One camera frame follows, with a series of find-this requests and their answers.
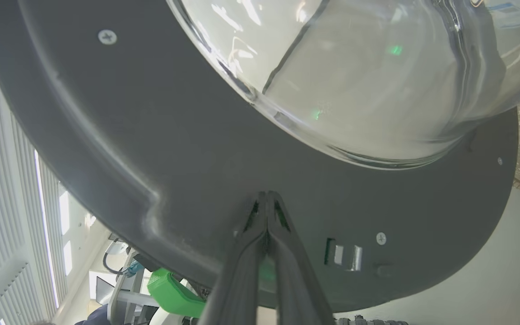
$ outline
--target black cable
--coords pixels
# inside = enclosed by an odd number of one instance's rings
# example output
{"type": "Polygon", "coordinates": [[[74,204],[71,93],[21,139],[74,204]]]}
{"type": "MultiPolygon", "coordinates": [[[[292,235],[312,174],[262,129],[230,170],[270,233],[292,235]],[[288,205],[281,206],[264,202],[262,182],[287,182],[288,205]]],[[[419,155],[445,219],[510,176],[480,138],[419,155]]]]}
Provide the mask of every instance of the black cable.
{"type": "Polygon", "coordinates": [[[107,252],[103,253],[103,267],[105,267],[110,273],[117,274],[117,275],[124,275],[124,272],[116,271],[115,269],[111,269],[107,265],[106,259],[107,259],[107,252]]]}

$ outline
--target gray plastic tray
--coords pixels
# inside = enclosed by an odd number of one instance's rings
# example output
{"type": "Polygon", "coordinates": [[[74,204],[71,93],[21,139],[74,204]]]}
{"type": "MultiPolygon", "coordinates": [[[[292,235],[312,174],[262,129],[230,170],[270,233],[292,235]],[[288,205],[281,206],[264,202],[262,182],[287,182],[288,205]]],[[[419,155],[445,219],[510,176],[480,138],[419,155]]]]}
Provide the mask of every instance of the gray plastic tray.
{"type": "MultiPolygon", "coordinates": [[[[462,268],[497,225],[515,169],[514,111],[408,171],[313,150],[222,80],[164,0],[0,0],[0,83],[82,204],[207,286],[256,193],[280,193],[336,312],[420,292],[462,268]],[[100,43],[102,29],[117,43],[100,43]],[[330,240],[362,249],[360,271],[324,264],[330,240]]],[[[275,285],[260,270],[260,304],[274,307],[275,285]]]]}

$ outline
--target person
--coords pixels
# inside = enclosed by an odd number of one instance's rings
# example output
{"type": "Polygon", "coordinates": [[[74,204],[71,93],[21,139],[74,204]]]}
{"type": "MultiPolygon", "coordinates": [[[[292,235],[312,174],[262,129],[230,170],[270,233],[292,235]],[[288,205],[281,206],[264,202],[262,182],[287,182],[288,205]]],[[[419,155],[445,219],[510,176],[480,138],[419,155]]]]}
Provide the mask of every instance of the person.
{"type": "Polygon", "coordinates": [[[75,325],[110,325],[107,319],[107,304],[95,309],[86,320],[79,321],[75,325]]]}

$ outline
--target light fixture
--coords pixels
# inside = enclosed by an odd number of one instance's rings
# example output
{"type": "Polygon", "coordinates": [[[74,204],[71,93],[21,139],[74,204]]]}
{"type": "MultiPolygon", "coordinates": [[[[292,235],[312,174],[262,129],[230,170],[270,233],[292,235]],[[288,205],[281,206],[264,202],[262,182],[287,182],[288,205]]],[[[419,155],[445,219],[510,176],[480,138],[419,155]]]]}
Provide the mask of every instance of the light fixture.
{"type": "Polygon", "coordinates": [[[70,230],[70,193],[67,191],[60,195],[60,220],[61,234],[65,235],[70,230]]]}
{"type": "Polygon", "coordinates": [[[53,261],[51,259],[51,246],[49,243],[49,231],[47,230],[47,215],[45,210],[45,201],[43,199],[43,185],[42,185],[42,173],[39,167],[39,154],[37,154],[37,150],[33,151],[33,156],[35,157],[35,175],[37,176],[37,189],[39,191],[39,202],[41,204],[42,211],[42,219],[43,219],[43,235],[45,238],[45,245],[47,251],[47,262],[49,265],[49,273],[51,275],[51,287],[53,288],[53,298],[56,302],[56,308],[60,308],[60,300],[57,296],[57,286],[56,286],[56,273],[53,270],[53,261]]]}
{"type": "Polygon", "coordinates": [[[64,265],[65,265],[65,275],[70,275],[72,271],[72,243],[68,241],[64,246],[64,265]]]}

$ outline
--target screw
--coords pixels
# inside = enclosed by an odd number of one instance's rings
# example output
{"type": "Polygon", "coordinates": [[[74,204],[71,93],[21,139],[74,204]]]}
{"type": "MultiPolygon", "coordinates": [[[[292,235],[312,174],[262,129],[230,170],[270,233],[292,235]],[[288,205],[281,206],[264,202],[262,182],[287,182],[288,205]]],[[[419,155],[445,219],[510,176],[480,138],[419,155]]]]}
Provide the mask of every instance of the screw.
{"type": "Polygon", "coordinates": [[[379,245],[386,244],[386,235],[384,234],[384,232],[379,232],[378,234],[376,234],[376,242],[379,245]]]}
{"type": "Polygon", "coordinates": [[[104,45],[113,45],[117,42],[117,35],[109,29],[103,29],[97,33],[97,38],[104,45]]]}

